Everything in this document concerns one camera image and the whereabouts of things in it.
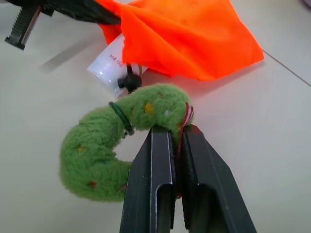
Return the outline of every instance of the brown spot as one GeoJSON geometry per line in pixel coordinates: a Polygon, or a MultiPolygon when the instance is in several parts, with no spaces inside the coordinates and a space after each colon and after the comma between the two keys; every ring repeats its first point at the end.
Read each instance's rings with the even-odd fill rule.
{"type": "Polygon", "coordinates": [[[125,184],[122,184],[121,187],[120,187],[120,189],[121,189],[122,191],[126,191],[126,188],[127,188],[127,184],[126,184],[126,183],[125,183],[125,184]]]}
{"type": "Polygon", "coordinates": [[[88,183],[88,185],[89,185],[91,188],[96,188],[97,183],[96,183],[95,181],[90,181],[90,182],[88,183]]]}
{"type": "Polygon", "coordinates": [[[132,109],[131,109],[131,114],[132,114],[132,115],[134,115],[134,109],[135,109],[135,108],[134,108],[134,106],[133,106],[132,109]]]}
{"type": "Polygon", "coordinates": [[[164,99],[163,93],[159,93],[158,95],[161,100],[164,99]]]}

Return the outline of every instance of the orange fabric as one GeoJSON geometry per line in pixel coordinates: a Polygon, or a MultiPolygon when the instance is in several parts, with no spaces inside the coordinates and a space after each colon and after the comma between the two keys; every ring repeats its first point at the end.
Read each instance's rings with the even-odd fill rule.
{"type": "Polygon", "coordinates": [[[123,33],[124,63],[206,81],[263,59],[229,0],[97,2],[121,17],[121,26],[100,27],[107,43],[123,33]]]}

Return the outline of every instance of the green fuzzy caterpillar toy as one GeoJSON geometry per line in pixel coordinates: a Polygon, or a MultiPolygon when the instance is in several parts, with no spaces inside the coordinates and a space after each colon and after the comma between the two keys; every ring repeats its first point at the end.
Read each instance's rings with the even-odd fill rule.
{"type": "MultiPolygon", "coordinates": [[[[154,125],[172,131],[177,145],[189,97],[180,89],[157,84],[116,102],[137,130],[154,125]]],[[[118,160],[114,147],[124,138],[124,124],[110,106],[86,114],[65,137],[60,152],[63,185],[79,197],[123,201],[130,162],[118,160]]]]}

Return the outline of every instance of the dark green ring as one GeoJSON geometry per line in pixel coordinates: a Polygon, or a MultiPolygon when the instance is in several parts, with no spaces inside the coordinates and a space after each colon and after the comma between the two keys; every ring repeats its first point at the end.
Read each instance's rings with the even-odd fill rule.
{"type": "Polygon", "coordinates": [[[122,111],[122,109],[117,104],[115,104],[114,102],[109,102],[109,106],[113,109],[113,111],[115,111],[115,113],[121,119],[121,121],[122,121],[122,123],[124,125],[125,132],[127,133],[127,135],[132,136],[135,131],[134,131],[133,126],[131,125],[129,119],[127,118],[127,116],[122,111]]]}

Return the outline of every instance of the white plastic bottle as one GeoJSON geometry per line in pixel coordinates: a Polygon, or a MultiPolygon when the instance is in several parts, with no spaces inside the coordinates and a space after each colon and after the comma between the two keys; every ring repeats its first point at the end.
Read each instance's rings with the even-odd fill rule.
{"type": "MultiPolygon", "coordinates": [[[[94,73],[104,85],[118,97],[125,88],[119,88],[118,79],[123,78],[127,74],[125,64],[122,64],[122,50],[124,47],[124,36],[120,34],[113,42],[111,42],[94,62],[87,68],[94,73]]],[[[137,64],[131,64],[133,73],[141,75],[146,71],[147,67],[137,64]]]]}

